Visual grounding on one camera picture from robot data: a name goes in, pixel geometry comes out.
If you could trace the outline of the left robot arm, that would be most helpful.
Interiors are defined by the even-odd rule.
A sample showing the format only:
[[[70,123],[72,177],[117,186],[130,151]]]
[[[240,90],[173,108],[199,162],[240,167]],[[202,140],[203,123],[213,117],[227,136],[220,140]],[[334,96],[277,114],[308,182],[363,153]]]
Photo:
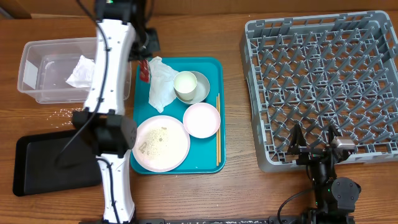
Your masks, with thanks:
[[[135,223],[129,161],[137,124],[125,115],[126,69],[129,62],[159,51],[159,38],[146,26],[152,15],[146,0],[95,1],[93,13],[77,3],[96,26],[96,54],[84,109],[73,114],[72,123],[91,147],[101,172],[105,206],[100,222]]]

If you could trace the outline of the grey dish rack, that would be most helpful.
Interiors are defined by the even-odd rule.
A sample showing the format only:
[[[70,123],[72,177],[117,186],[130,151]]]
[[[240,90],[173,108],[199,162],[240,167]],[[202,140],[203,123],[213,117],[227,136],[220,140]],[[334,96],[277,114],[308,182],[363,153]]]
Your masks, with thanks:
[[[257,164],[297,168],[291,130],[323,147],[334,126],[348,162],[397,159],[397,36],[384,11],[248,21],[240,43]]]

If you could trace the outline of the scattered rice grains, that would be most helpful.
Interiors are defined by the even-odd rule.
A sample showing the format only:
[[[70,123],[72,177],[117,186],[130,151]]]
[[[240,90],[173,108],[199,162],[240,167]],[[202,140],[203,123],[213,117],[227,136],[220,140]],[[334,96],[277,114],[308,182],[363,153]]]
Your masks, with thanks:
[[[75,111],[82,111],[83,108],[62,108],[55,110],[45,119],[51,128],[64,128],[72,125],[72,116]]]

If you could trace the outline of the clear plastic bin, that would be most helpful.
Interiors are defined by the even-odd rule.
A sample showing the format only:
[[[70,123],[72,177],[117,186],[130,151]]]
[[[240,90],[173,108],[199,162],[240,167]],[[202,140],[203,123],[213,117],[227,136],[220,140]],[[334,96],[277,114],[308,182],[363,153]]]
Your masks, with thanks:
[[[55,39],[25,44],[17,89],[41,104],[81,103],[89,87],[74,87],[67,79],[81,56],[94,59],[96,38]]]

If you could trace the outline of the pale green cup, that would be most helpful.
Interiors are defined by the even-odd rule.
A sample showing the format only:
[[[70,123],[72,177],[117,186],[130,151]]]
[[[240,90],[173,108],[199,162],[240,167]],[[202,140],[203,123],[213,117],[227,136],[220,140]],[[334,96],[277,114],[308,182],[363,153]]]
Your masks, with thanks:
[[[192,72],[184,71],[176,74],[174,90],[183,100],[192,100],[197,88],[197,78]]]

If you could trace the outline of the pink bowl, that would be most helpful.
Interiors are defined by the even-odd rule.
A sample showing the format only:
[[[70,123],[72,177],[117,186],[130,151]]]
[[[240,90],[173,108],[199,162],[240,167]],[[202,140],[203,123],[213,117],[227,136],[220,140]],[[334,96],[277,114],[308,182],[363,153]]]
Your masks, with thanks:
[[[195,138],[209,138],[219,130],[221,116],[218,110],[208,103],[195,103],[183,115],[186,131]]]

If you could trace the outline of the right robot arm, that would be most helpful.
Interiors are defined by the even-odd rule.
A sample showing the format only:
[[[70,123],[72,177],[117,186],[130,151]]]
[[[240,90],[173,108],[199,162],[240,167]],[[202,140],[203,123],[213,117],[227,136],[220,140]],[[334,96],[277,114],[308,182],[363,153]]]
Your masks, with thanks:
[[[338,177],[335,164],[343,162],[354,153],[355,145],[350,138],[343,137],[333,125],[328,127],[328,143],[323,148],[308,147],[299,124],[291,130],[292,139],[288,153],[298,155],[296,164],[305,166],[312,187],[289,197],[279,207],[277,219],[284,222],[280,215],[283,207],[291,200],[309,192],[315,194],[315,208],[304,212],[287,223],[354,223],[350,214],[361,193],[361,186],[347,177]]]

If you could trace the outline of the grey small plate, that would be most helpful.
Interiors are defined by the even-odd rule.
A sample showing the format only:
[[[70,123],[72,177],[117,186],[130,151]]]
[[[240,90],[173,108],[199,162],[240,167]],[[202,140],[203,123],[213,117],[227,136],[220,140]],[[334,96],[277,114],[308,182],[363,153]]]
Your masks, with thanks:
[[[195,77],[197,78],[197,87],[196,87],[196,91],[195,91],[195,96],[193,97],[193,99],[191,100],[184,100],[178,93],[177,90],[174,90],[177,98],[187,104],[187,105],[192,105],[195,103],[200,103],[202,101],[204,101],[206,99],[206,97],[208,96],[209,92],[210,92],[210,82],[207,79],[206,76],[204,76],[204,74],[200,73],[200,72],[196,72],[196,71],[191,71],[191,73],[193,73],[195,75]]]

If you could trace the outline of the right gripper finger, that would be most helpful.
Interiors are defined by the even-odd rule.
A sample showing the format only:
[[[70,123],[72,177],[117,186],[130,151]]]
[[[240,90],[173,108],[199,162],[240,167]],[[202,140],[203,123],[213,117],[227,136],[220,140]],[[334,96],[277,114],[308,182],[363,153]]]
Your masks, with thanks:
[[[328,144],[331,146],[335,137],[341,137],[334,124],[328,126]]]
[[[304,138],[301,126],[296,123],[291,129],[292,139],[288,147],[287,153],[291,155],[299,155],[307,150],[307,142]]]

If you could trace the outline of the black plastic tray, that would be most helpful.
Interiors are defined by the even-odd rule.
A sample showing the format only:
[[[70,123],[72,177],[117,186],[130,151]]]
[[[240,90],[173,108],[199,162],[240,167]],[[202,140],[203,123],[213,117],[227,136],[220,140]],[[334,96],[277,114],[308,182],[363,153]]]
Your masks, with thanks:
[[[54,161],[76,130],[23,136],[16,142],[13,194],[42,194],[99,185],[101,172],[91,148],[76,138]]]

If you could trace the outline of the white napkin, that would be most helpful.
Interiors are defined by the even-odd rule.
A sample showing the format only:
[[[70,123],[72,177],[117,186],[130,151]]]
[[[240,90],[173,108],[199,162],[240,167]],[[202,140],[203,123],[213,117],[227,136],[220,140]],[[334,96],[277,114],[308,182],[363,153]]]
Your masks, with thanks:
[[[81,55],[72,74],[66,80],[66,83],[75,88],[89,88],[91,86],[94,70],[94,60]]]
[[[149,62],[150,90],[149,104],[159,113],[176,99],[174,78],[178,71],[164,64],[161,57],[155,57]]]

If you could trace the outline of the red wrapper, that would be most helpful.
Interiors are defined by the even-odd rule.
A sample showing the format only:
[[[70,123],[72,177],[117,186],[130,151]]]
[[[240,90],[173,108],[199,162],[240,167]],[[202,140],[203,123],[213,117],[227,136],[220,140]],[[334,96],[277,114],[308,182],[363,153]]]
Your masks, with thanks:
[[[150,66],[147,59],[139,61],[139,78],[145,83],[150,82]]]

